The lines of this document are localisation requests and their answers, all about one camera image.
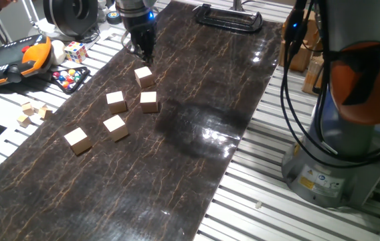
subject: small wooden cube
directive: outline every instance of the small wooden cube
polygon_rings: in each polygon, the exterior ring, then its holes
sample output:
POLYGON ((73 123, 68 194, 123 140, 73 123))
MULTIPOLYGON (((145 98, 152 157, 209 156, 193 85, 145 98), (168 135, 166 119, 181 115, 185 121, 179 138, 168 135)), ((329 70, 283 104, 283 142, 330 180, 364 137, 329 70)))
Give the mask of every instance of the small wooden cube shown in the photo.
POLYGON ((151 74, 148 67, 142 67, 135 70, 135 77, 141 88, 146 88, 155 84, 155 76, 151 74))
POLYGON ((34 107, 35 113, 38 113, 41 108, 47 108, 48 106, 45 103, 39 101, 35 103, 33 107, 34 107))
POLYGON ((129 134, 124 121, 118 115, 104 121, 104 125, 113 141, 118 141, 129 134))
POLYGON ((76 155, 79 155, 92 146, 89 137, 80 127, 65 135, 65 139, 70 144, 71 149, 76 155))
POLYGON ((156 113, 159 111, 156 92, 142 92, 140 105, 143 113, 156 113))
POLYGON ((30 102, 22 104, 22 111, 27 116, 31 116, 34 114, 34 108, 32 107, 30 102))
POLYGON ((17 122, 23 128, 27 128, 29 124, 31 124, 31 120, 29 119, 29 116, 27 116, 26 114, 19 116, 19 118, 17 118, 17 122))
POLYGON ((127 111, 126 103, 124 102, 123 93, 121 91, 108 93, 106 96, 111 114, 127 111))
POLYGON ((42 119, 47 120, 54 114, 54 112, 49 110, 47 107, 43 107, 38 111, 38 114, 42 119))

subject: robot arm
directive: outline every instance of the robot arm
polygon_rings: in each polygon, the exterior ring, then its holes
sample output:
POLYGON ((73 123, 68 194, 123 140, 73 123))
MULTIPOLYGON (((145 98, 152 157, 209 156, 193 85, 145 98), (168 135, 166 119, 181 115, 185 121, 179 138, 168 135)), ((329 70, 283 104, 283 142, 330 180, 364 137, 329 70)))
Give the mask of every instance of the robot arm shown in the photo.
POLYGON ((130 33, 134 46, 133 54, 147 63, 153 62, 153 49, 156 44, 156 21, 151 7, 155 0, 117 0, 116 9, 123 25, 130 33))

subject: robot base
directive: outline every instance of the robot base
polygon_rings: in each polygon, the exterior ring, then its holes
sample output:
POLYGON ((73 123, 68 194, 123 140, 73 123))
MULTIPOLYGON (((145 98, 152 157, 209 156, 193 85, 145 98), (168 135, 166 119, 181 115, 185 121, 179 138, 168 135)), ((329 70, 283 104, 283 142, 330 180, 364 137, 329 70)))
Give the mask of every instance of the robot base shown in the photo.
MULTIPOLYGON (((347 163, 319 153, 316 156, 329 163, 347 163)), ((361 206, 380 181, 380 162, 349 169, 327 167, 295 144, 282 160, 282 175, 294 193, 312 204, 324 208, 361 206)))

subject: wooden block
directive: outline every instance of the wooden block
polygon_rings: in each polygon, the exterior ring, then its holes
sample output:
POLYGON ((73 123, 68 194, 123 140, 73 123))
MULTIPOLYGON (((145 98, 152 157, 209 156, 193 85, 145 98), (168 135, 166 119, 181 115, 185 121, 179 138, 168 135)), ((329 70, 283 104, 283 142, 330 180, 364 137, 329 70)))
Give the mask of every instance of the wooden block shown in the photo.
POLYGON ((32 107, 30 102, 22 104, 22 111, 27 116, 31 116, 34 114, 34 108, 32 107))
POLYGON ((92 146, 89 137, 80 127, 65 135, 65 139, 76 155, 79 155, 92 146))
POLYGON ((308 73, 306 74, 306 78, 304 79, 302 91, 308 94, 315 94, 313 90, 313 86, 316 82, 316 87, 320 88, 322 83, 322 72, 320 73, 318 81, 316 81, 316 77, 318 73, 321 71, 322 64, 324 63, 324 58, 322 56, 312 57, 309 63, 308 73))
POLYGON ((48 106, 45 103, 39 101, 39 102, 36 102, 33 107, 34 107, 35 113, 38 113, 41 108, 47 108, 48 106))
MULTIPOLYGON (((285 52, 285 40, 281 42, 281 49, 279 52, 279 65, 284 66, 284 52, 285 52)), ((307 50, 303 45, 300 47, 300 51, 293 57, 290 65, 290 70, 296 70, 303 72, 309 65, 310 58, 312 57, 312 52, 307 50)))
POLYGON ((123 93, 121 91, 108 93, 106 96, 111 114, 127 111, 126 103, 124 102, 123 93))
POLYGON ((29 119, 29 116, 27 116, 26 114, 19 116, 19 118, 17 118, 17 122, 23 128, 27 128, 29 124, 31 124, 31 120, 29 119))
POLYGON ((47 107, 43 107, 38 111, 38 114, 42 119, 47 120, 54 114, 54 112, 49 110, 47 107))
POLYGON ((143 113, 156 113, 159 111, 156 92, 142 92, 140 105, 143 113))
POLYGON ((148 67, 142 67, 135 71, 136 81, 141 88, 146 88, 155 84, 155 76, 151 74, 148 67))
POLYGON ((126 125, 118 115, 104 121, 104 125, 113 141, 118 141, 129 134, 126 125))

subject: yellow warning label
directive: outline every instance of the yellow warning label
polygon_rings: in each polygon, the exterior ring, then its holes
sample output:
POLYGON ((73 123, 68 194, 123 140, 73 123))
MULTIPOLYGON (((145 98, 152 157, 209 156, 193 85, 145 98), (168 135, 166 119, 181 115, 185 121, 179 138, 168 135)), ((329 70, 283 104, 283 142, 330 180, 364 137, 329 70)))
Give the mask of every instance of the yellow warning label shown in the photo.
POLYGON ((305 177, 301 177, 299 182, 300 182, 300 184, 307 187, 308 189, 312 189, 313 185, 315 184, 313 181, 310 181, 309 179, 307 179, 305 177))
POLYGON ((300 145, 296 144, 296 146, 294 147, 294 156, 297 155, 297 153, 299 152, 299 150, 300 150, 300 145))

